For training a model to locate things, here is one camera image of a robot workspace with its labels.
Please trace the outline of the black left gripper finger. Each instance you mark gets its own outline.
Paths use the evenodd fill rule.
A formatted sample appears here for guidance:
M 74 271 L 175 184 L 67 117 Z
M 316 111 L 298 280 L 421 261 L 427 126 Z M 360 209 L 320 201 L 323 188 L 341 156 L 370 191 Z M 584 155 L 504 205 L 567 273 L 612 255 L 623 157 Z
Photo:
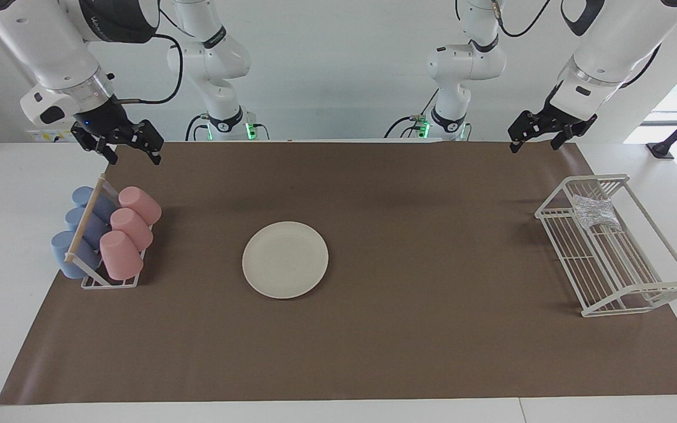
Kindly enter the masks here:
M 545 133 L 546 117 L 542 113 L 524 110 L 508 128 L 511 153 L 518 153 L 524 143 Z
M 559 150 L 566 141 L 573 137 L 581 137 L 586 132 L 586 122 L 579 122 L 571 125 L 566 125 L 556 134 L 551 140 L 551 147 L 553 150 Z

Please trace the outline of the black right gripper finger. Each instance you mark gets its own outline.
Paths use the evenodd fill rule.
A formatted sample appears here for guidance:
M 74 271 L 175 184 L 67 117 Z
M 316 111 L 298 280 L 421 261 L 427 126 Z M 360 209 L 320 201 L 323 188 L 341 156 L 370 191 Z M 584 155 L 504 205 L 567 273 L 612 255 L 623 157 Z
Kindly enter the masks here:
M 108 147 L 105 137 L 94 136 L 79 124 L 72 125 L 72 136 L 86 152 L 96 152 L 97 155 L 103 156 L 110 165 L 115 165 L 118 161 L 118 155 Z
M 146 153 L 153 165 L 158 166 L 162 160 L 160 152 L 165 141 L 153 123 L 147 119 L 141 120 L 132 125 L 132 131 L 132 147 Z

